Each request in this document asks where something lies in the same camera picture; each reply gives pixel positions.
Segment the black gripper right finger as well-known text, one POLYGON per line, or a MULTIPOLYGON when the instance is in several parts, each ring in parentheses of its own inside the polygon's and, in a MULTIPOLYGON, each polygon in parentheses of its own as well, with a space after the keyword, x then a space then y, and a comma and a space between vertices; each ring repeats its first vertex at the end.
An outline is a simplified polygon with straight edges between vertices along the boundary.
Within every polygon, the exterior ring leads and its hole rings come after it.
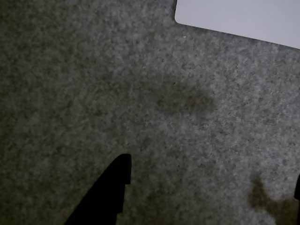
POLYGON ((294 191, 294 198, 300 200, 300 175, 298 176, 295 191, 294 191))

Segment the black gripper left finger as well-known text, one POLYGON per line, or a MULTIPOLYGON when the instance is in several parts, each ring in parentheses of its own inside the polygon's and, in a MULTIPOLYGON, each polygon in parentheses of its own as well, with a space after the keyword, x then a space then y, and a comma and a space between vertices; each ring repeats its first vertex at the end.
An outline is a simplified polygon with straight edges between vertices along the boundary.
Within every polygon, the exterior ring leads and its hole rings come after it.
POLYGON ((122 213, 125 186, 131 182, 132 157, 115 158, 83 197, 65 224, 115 225, 122 213))

